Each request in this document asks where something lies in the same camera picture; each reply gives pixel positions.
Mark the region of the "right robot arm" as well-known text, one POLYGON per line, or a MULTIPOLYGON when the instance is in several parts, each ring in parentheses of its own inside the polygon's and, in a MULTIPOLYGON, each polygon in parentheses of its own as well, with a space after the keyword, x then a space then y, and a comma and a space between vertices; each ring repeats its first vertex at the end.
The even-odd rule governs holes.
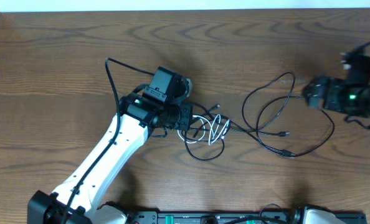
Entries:
POLYGON ((318 76, 303 88, 301 94, 309 107, 345 114, 346 123, 356 123, 370 130, 370 41, 343 53, 341 63, 345 79, 318 76))

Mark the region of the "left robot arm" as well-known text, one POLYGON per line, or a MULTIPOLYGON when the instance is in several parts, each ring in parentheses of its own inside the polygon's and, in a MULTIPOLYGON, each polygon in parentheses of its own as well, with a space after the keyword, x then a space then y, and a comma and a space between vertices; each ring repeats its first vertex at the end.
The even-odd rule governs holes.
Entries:
POLYGON ((127 160, 156 128, 187 131, 192 82, 159 67, 150 84, 123 96, 106 133, 80 166, 51 194, 37 191, 27 205, 28 223, 126 223, 128 215, 101 200, 127 160))

